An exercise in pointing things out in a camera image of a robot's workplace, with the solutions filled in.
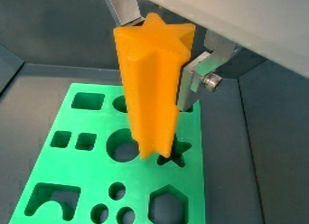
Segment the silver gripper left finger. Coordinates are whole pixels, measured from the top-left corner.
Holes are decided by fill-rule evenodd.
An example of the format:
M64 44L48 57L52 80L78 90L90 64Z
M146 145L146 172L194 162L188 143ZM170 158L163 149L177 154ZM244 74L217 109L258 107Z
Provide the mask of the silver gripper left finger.
M106 0L117 27L134 26L143 22L138 0Z

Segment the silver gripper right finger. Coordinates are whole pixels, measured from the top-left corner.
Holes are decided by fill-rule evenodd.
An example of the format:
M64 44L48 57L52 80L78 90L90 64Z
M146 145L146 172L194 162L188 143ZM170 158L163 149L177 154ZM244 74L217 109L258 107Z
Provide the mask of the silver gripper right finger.
M205 34L204 46L208 51L204 51L182 70L178 93L181 111L189 110L201 98L204 89L210 92L217 90L222 78L216 74L216 70L242 49L234 41L210 30Z

